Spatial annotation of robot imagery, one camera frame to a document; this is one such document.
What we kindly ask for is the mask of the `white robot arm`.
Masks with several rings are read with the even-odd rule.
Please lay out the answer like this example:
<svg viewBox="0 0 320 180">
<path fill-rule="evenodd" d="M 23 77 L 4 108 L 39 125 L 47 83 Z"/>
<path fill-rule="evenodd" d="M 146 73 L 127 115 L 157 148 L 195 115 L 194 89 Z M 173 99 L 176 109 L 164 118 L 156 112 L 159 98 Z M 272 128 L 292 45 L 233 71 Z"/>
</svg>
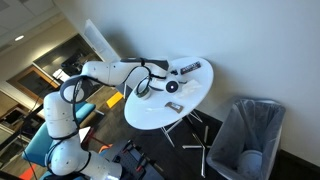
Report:
<svg viewBox="0 0 320 180">
<path fill-rule="evenodd" d="M 58 91 L 45 96 L 45 122 L 49 137 L 54 142 L 46 155 L 45 165 L 53 175 L 62 177 L 79 173 L 91 180 L 118 180 L 122 177 L 121 164 L 81 147 L 76 105 L 91 95 L 94 85 L 120 85 L 139 67 L 147 70 L 146 77 L 140 81 L 144 88 L 173 93 L 179 87 L 174 78 L 178 72 L 169 61 L 133 58 L 113 62 L 89 61 L 80 74 L 68 78 Z"/>
</svg>

